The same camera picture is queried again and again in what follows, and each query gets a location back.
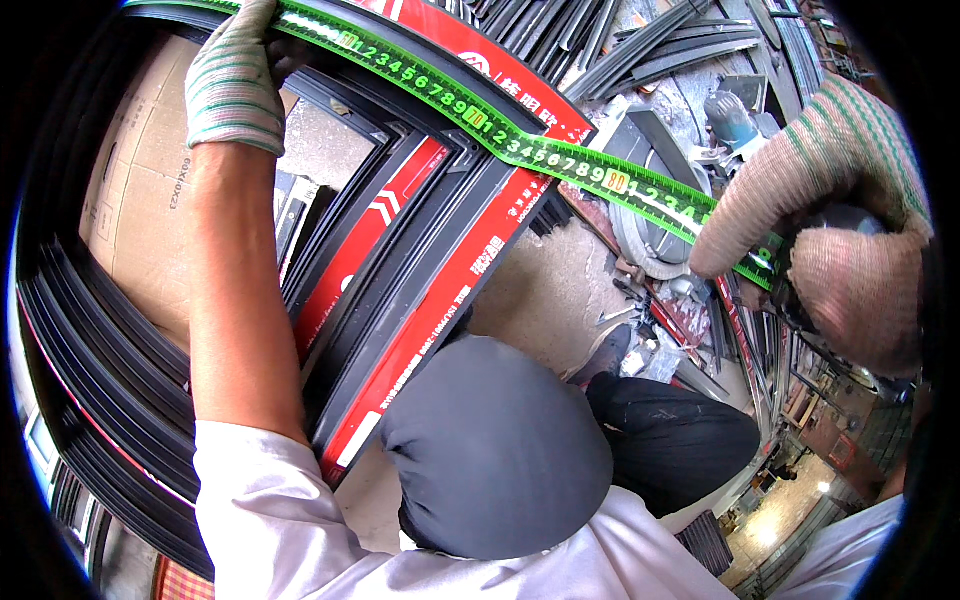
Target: green measuring tape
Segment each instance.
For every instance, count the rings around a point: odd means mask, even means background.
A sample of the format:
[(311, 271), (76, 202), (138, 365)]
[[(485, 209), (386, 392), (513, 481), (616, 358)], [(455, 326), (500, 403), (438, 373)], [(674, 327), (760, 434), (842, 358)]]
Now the green measuring tape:
[[(173, 4), (236, 14), (229, 0), (128, 0), (127, 6)], [(440, 69), (352, 23), (297, 2), (278, 2), (274, 27), (335, 52), (402, 87), (446, 115), (507, 164), (573, 183), (625, 206), (688, 244), (717, 202), (692, 187), (641, 166), (561, 140), (524, 132)], [(768, 233), (733, 267), (769, 290), (782, 239)]]

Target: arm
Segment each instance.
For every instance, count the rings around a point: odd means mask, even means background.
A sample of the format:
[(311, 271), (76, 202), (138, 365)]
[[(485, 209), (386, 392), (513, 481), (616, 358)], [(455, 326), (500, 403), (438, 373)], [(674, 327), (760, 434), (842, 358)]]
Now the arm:
[(293, 330), (280, 296), (272, 199), (276, 158), (205, 143), (190, 231), (190, 352), (198, 420), (266, 429), (307, 445)]

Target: white shirt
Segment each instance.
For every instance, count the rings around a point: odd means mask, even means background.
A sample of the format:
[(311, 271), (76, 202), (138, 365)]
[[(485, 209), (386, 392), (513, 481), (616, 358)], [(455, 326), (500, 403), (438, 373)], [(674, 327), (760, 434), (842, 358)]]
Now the white shirt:
[(636, 494), (617, 487), (549, 552), (474, 561), (364, 550), (313, 452), (276, 433), (198, 421), (194, 465), (218, 600), (735, 597)]

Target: light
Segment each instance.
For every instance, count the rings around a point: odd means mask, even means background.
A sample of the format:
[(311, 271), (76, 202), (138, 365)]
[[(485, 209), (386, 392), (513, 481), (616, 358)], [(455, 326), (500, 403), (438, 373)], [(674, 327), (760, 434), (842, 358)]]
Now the light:
[(756, 537), (765, 546), (772, 546), (777, 543), (777, 532), (773, 529), (761, 529)]

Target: work glove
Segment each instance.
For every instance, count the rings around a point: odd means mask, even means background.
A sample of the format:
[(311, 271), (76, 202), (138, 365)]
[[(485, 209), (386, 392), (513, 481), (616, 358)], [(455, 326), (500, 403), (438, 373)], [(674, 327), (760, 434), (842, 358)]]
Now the work glove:
[(276, 0), (246, 0), (238, 14), (210, 35), (190, 65), (189, 148), (241, 142), (283, 156), (284, 110), (277, 91), (296, 67), (274, 57), (271, 73), (263, 38), (275, 9)]
[(690, 269), (724, 274), (782, 217), (859, 205), (892, 233), (801, 231), (787, 277), (828, 346), (887, 376), (921, 365), (921, 250), (932, 235), (917, 160), (898, 116), (828, 76), (796, 121), (740, 170), (699, 235)]

